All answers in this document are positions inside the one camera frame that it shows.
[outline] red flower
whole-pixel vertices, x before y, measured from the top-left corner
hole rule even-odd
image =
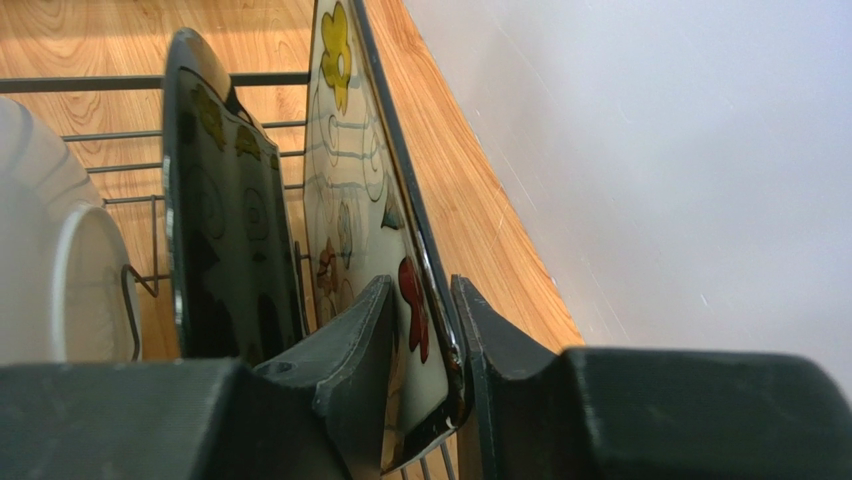
[[[429,358],[429,316],[423,308],[423,288],[414,262],[405,257],[399,264],[399,293],[411,307],[411,327],[408,330],[408,348],[412,352],[420,345],[420,363]]]

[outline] white wall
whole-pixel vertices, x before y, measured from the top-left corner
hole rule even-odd
[[[852,393],[852,2],[407,5],[588,343]]]

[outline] floral pattern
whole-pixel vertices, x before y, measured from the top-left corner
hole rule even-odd
[[[349,81],[352,79],[352,50],[349,47],[349,26],[343,5],[337,2],[331,15],[322,16],[322,43],[324,50],[320,69],[325,83],[334,90],[334,101],[341,113],[346,113]]]
[[[317,270],[317,284],[326,296],[337,293],[338,280],[337,264],[334,262],[335,257],[334,247],[331,245],[331,239],[329,238],[326,241],[325,250],[320,253],[320,267]]]
[[[255,160],[260,160],[260,145],[257,143],[257,138],[251,133],[245,125],[237,127],[236,139],[237,156],[242,157],[244,153],[250,154]]]
[[[420,363],[426,363],[426,360],[429,359],[429,317],[423,305],[423,287],[420,286],[420,279],[411,257],[402,259],[397,275],[402,298],[411,307],[408,349],[414,352],[419,345]]]
[[[402,212],[399,210],[396,195],[393,193],[393,189],[389,189],[388,198],[385,200],[385,212],[382,215],[382,227],[399,230],[404,226],[405,220],[402,218]]]
[[[201,119],[204,131],[213,139],[216,148],[220,152],[224,152],[226,140],[225,129],[222,125],[222,108],[210,97],[207,89],[201,85],[190,90],[189,94],[195,103],[195,108],[198,109],[198,118]]]

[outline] yellow flower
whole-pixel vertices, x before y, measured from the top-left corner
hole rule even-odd
[[[325,83],[334,89],[337,109],[346,113],[349,80],[352,77],[352,50],[349,48],[348,25],[343,5],[337,2],[334,12],[322,16],[322,52],[320,67]]]

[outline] plate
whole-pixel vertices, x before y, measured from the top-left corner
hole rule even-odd
[[[317,1],[313,32],[304,190],[313,297],[322,325],[376,275],[395,281],[389,471],[464,417],[465,350],[363,2]]]
[[[127,249],[86,170],[5,98],[0,145],[0,363],[133,360]],[[138,321],[136,290],[128,294]]]
[[[257,365],[305,333],[278,147],[197,32],[175,34],[163,88],[166,234],[181,352]]]

